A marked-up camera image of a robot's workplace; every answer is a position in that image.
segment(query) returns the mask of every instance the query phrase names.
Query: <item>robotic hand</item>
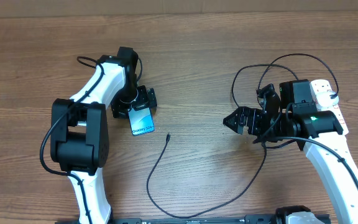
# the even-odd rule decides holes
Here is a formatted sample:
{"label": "robotic hand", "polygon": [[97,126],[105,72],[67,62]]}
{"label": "robotic hand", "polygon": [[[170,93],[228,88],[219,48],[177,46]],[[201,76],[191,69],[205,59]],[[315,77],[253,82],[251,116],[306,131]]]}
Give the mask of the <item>robotic hand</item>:
{"label": "robotic hand", "polygon": [[[358,223],[358,169],[347,146],[345,135],[349,131],[338,106],[339,97],[333,95],[329,82],[281,83],[281,99],[273,84],[257,94],[262,102],[261,110],[240,106],[224,118],[223,124],[239,134],[247,126],[248,134],[257,136],[254,143],[296,141],[323,181],[339,223]],[[278,212],[280,222],[277,223],[309,223],[302,222],[305,211],[301,208],[286,215]]]}
{"label": "robotic hand", "polygon": [[[56,127],[50,135],[50,155],[70,174],[80,208],[77,223],[106,224],[112,219],[103,184],[109,152],[108,105],[115,118],[128,118],[130,110],[157,106],[154,90],[137,86],[137,61],[138,55],[127,47],[120,47],[117,57],[103,55],[95,61],[96,71],[82,90],[69,100],[56,99],[52,105],[52,127]],[[86,126],[86,133],[68,130],[77,125]]]}

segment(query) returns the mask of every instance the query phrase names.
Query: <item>wall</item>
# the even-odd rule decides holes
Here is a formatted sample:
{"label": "wall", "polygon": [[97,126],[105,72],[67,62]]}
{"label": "wall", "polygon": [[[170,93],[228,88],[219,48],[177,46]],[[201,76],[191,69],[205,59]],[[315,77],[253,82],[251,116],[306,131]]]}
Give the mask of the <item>wall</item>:
{"label": "wall", "polygon": [[358,0],[0,0],[0,17],[358,10]]}

